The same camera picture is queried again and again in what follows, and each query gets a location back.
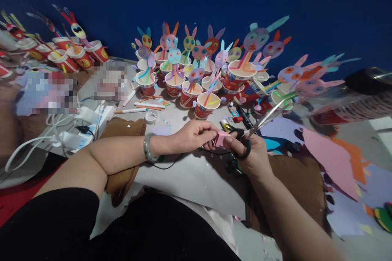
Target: hand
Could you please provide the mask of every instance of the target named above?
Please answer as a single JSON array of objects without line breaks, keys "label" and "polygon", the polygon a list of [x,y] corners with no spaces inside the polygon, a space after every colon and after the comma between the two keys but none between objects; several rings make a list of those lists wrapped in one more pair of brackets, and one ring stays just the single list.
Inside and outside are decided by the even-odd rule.
[{"label": "hand", "polygon": [[172,145],[172,153],[191,152],[200,146],[206,150],[215,150],[211,140],[216,137],[218,132],[219,129],[211,122],[191,120],[168,138]]},{"label": "hand", "polygon": [[[230,148],[237,152],[239,156],[245,154],[245,146],[236,139],[237,132],[230,134],[230,137],[225,138],[225,142]],[[244,136],[244,139],[249,139],[249,133]],[[252,151],[244,160],[239,160],[241,169],[252,180],[264,181],[268,178],[273,178],[274,174],[268,160],[267,145],[263,138],[253,134],[250,137],[252,143]]]}]

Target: right hand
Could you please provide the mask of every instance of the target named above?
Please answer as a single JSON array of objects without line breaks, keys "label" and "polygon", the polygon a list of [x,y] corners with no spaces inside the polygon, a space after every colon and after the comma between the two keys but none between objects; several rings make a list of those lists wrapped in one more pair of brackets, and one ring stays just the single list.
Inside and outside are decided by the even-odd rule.
[{"label": "right hand", "polygon": [[[225,142],[229,147],[236,151],[238,155],[243,155],[246,152],[246,147],[236,139],[237,132],[232,132],[230,137],[225,138]],[[265,181],[274,177],[271,169],[270,161],[268,160],[267,145],[263,138],[253,134],[249,138],[249,133],[244,136],[244,139],[250,139],[252,143],[252,151],[244,160],[239,160],[241,169],[247,174],[250,179]]]}]

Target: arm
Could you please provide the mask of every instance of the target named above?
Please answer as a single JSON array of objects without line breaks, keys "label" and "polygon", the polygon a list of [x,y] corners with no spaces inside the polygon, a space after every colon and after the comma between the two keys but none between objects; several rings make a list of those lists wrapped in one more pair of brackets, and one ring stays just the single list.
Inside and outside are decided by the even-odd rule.
[{"label": "arm", "polygon": [[[244,154],[245,146],[233,137],[227,137],[225,141],[238,154]],[[240,165],[258,195],[283,255],[292,260],[343,260],[328,235],[274,176],[265,141],[256,135],[250,140],[252,151]]]},{"label": "arm", "polygon": [[[192,120],[174,135],[151,137],[150,152],[156,157],[190,152],[202,145],[210,149],[211,140],[217,132],[218,129],[211,122]],[[147,160],[143,142],[144,136],[110,137],[87,145],[68,159],[35,197],[51,190],[77,187],[93,191],[100,199],[108,175]]]}]

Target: scissors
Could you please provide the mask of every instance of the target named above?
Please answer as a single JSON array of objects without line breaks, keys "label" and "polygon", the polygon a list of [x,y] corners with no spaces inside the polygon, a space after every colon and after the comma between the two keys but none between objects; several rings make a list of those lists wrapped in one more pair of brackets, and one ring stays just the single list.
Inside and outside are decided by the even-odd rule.
[{"label": "scissors", "polygon": [[[259,119],[253,127],[249,130],[249,137],[254,134],[256,131],[258,131],[260,128],[265,126],[267,123],[269,123],[271,120],[273,120],[275,117],[277,117],[279,114],[281,114],[285,107],[282,107],[278,109],[282,104],[284,103],[284,100],[280,101],[278,104],[275,105],[274,108],[272,108],[263,118]],[[242,137],[245,135],[245,131],[241,128],[235,128],[230,133],[236,131],[238,133],[236,139],[239,140],[245,147],[246,147],[246,152],[244,155],[239,156],[236,151],[232,150],[234,156],[237,159],[244,160],[246,159],[250,151],[252,150],[252,143],[250,142],[249,139],[242,139]]]}]

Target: bracelet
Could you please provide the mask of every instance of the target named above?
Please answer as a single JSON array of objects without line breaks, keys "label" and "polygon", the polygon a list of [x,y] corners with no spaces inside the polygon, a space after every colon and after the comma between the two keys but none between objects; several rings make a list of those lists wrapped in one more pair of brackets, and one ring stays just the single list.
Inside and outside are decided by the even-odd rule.
[{"label": "bracelet", "polygon": [[152,157],[150,153],[150,139],[153,135],[156,134],[149,133],[144,137],[143,149],[144,149],[144,155],[146,156],[147,160],[154,162],[157,161],[159,157]]}]

